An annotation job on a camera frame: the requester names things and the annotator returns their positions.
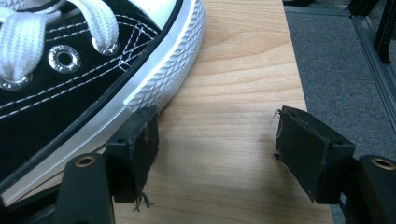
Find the shoe eyelet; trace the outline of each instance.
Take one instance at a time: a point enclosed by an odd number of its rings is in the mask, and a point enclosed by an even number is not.
[[[25,88],[27,85],[29,85],[29,83],[31,83],[32,80],[33,80],[32,73],[17,81],[9,81],[0,77],[0,89],[6,91],[20,91],[23,88]]]
[[[64,56],[67,62],[61,62]],[[71,74],[81,66],[81,58],[75,49],[67,45],[58,45],[49,50],[49,65],[60,73]]]
[[[117,50],[119,50],[119,47],[120,47],[120,43],[117,41],[115,44],[110,46],[108,49],[102,48],[101,46],[98,45],[95,38],[92,38],[92,44],[93,44],[93,47],[96,49],[96,51],[98,51],[100,54],[105,55],[105,56],[111,56],[111,55],[115,54],[117,52]]]

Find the shoe sole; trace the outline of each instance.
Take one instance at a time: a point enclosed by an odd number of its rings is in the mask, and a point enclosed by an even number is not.
[[[83,153],[104,150],[107,139],[137,109],[149,105],[163,109],[189,73],[203,33],[201,0],[183,1],[167,36],[134,76],[84,127],[7,189],[2,194],[5,204],[10,205],[61,182],[69,160]]]

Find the black sneaker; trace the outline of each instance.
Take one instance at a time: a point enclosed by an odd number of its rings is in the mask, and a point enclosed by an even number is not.
[[[161,110],[204,30],[201,0],[31,2],[0,0],[6,205],[59,182],[68,160],[102,149],[137,109]]]

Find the carpeted floor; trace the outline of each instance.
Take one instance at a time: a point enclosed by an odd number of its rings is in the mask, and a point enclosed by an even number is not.
[[[318,1],[334,6],[347,3]],[[375,13],[382,13],[380,7]],[[396,160],[396,133],[351,19],[288,11],[286,14],[308,112],[354,142],[356,158],[375,154]],[[376,26],[380,19],[377,14],[373,21]],[[338,206],[331,209],[334,224],[345,223]]]

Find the wooden table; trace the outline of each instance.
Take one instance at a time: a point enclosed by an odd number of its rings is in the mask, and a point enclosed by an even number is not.
[[[145,186],[155,202],[117,223],[331,223],[273,159],[276,109],[305,109],[281,0],[204,0],[205,36],[160,116],[160,151]]]

